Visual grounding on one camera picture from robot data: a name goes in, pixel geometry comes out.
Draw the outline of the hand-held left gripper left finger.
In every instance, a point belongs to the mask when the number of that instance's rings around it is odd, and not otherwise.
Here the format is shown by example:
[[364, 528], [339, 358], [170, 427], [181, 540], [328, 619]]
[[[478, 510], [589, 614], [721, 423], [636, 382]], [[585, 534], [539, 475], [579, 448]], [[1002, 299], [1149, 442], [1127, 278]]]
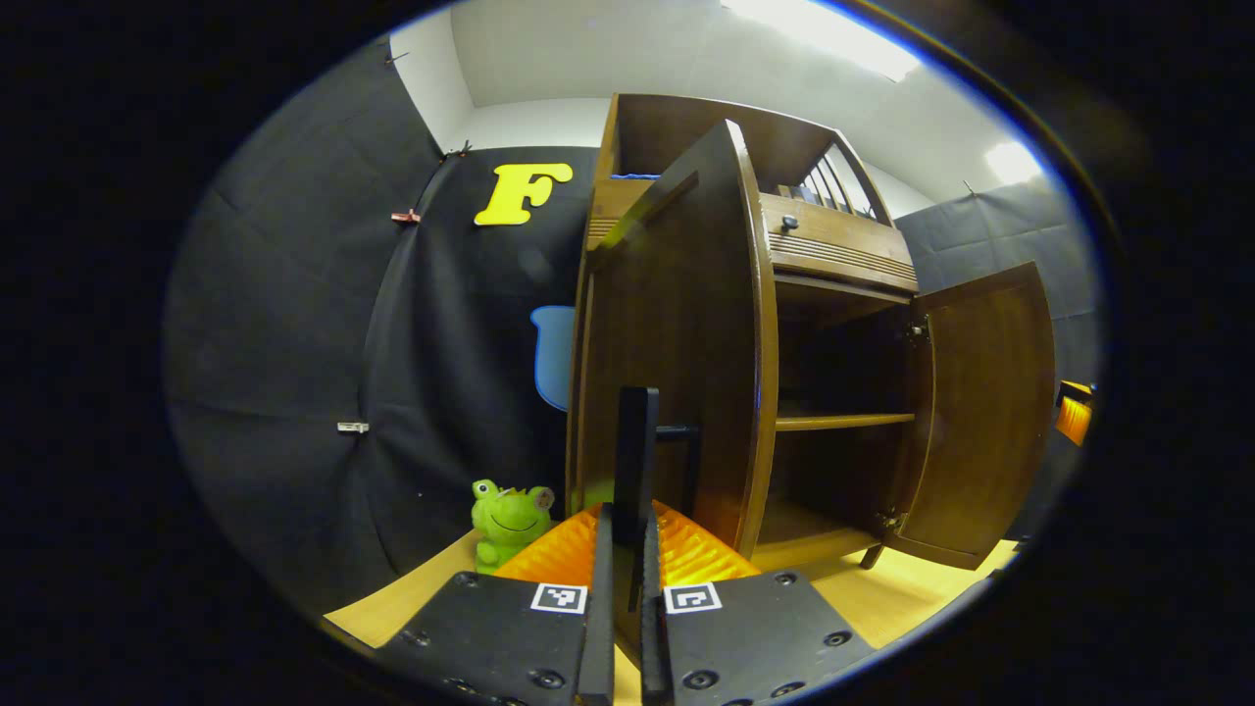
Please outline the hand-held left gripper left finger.
[[382, 665], [471, 705], [610, 705], [612, 505], [556, 527], [589, 528], [584, 584], [453, 574], [394, 637]]

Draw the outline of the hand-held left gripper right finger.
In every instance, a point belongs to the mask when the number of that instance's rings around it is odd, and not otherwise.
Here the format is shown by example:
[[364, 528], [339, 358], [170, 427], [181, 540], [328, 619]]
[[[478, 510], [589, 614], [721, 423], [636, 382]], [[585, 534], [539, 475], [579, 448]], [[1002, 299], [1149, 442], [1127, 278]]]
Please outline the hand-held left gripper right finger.
[[759, 571], [663, 502], [644, 549], [643, 700], [797, 705], [873, 655], [807, 578]]

